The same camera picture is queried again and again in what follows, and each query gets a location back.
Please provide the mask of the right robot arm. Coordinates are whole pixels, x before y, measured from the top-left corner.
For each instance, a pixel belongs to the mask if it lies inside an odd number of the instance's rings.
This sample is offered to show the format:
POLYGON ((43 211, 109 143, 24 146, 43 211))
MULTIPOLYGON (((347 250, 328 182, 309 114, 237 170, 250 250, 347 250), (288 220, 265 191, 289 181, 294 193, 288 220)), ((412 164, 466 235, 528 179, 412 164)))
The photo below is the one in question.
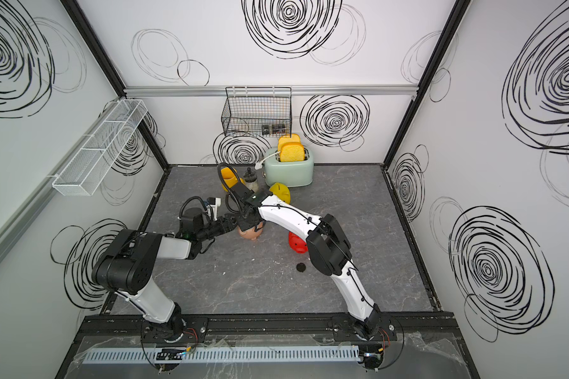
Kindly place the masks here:
POLYGON ((271 222, 304 239, 311 264, 330 277, 343 296, 354 319, 355 333, 369 340, 378 332, 381 310, 363 287, 351 243, 333 215, 306 213, 266 189, 254 192, 240 183, 227 188, 226 199, 235 203, 234 213, 241 225, 255 227, 262 221, 271 222))

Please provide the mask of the pink piggy bank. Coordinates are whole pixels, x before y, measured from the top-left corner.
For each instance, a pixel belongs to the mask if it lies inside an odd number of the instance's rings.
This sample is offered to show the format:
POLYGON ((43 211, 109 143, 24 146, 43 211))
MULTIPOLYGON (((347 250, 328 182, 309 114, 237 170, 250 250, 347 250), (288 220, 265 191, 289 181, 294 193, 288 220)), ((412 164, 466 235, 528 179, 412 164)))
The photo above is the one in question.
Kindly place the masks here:
POLYGON ((257 226, 250 227, 249 229, 244 231, 241 229, 241 227, 237 227, 237 232, 242 238, 246 240, 255 241, 263 233, 264 227, 265 227, 265 222, 262 221, 257 226))

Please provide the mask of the yellow piggy bank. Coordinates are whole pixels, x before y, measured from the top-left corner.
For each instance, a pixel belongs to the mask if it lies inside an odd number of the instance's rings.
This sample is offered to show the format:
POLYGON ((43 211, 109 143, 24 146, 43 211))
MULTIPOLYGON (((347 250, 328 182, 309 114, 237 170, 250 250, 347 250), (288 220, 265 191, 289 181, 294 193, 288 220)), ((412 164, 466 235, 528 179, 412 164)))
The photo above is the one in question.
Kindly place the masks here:
POLYGON ((276 195, 280 200, 285 202, 286 204, 291 203, 291 191, 290 189, 282 183, 274 183, 270 186, 269 190, 276 195))

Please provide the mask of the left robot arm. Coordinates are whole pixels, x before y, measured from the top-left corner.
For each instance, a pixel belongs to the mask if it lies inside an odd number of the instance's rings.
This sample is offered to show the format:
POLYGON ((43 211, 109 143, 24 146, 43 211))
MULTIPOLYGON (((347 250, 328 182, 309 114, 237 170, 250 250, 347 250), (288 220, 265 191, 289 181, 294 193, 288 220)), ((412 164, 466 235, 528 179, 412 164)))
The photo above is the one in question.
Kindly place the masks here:
POLYGON ((211 243, 237 226, 231 213, 216 217, 191 208, 179 216, 174 235, 123 229, 93 265, 92 281, 132 303, 147 322, 181 333, 185 325, 181 307, 153 279, 156 261, 193 260, 205 252, 204 242, 211 243))

